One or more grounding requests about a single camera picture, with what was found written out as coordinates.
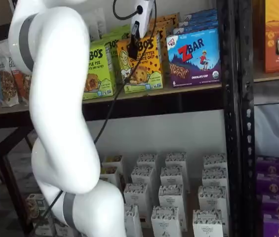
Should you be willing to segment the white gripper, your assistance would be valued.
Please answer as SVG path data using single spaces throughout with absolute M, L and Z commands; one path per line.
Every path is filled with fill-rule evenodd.
M 135 10 L 137 12 L 131 17 L 131 37 L 128 45 L 128 56 L 132 59 L 137 59 L 138 57 L 138 41 L 147 33 L 153 4 L 153 0 L 137 0 L 135 2 Z

